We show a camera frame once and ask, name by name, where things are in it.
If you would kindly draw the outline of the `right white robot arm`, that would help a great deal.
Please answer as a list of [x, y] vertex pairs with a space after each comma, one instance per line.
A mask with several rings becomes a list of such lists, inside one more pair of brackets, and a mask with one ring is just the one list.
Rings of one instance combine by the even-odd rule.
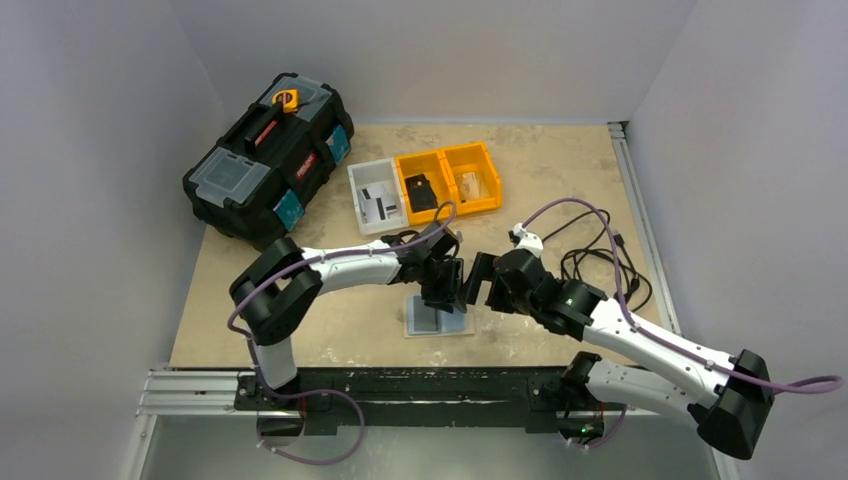
[[476, 254], [465, 281], [468, 303], [488, 282], [491, 310], [529, 316], [552, 334], [636, 361], [635, 369], [604, 360], [583, 364], [584, 390], [598, 401], [677, 417], [712, 448], [752, 458], [775, 401], [762, 356], [711, 349], [645, 321], [583, 281], [555, 278], [543, 265], [537, 235], [521, 230], [511, 239], [502, 255]]

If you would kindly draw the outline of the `gold credit card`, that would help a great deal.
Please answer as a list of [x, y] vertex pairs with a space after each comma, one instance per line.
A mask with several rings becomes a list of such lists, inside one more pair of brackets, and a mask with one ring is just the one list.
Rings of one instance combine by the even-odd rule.
[[467, 192], [468, 201], [476, 200], [481, 197], [481, 184], [475, 172], [461, 174], [459, 176], [458, 186], [460, 191], [464, 190]]

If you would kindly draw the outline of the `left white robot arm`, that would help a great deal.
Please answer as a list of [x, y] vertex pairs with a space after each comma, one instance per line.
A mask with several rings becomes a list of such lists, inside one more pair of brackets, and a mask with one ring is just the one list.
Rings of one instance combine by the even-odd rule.
[[302, 248], [288, 237], [274, 241], [229, 288], [232, 316], [247, 325], [241, 333], [265, 384], [290, 394], [287, 386], [297, 376], [291, 337], [321, 295], [416, 283], [425, 306], [465, 312], [459, 244], [439, 221], [347, 249]]

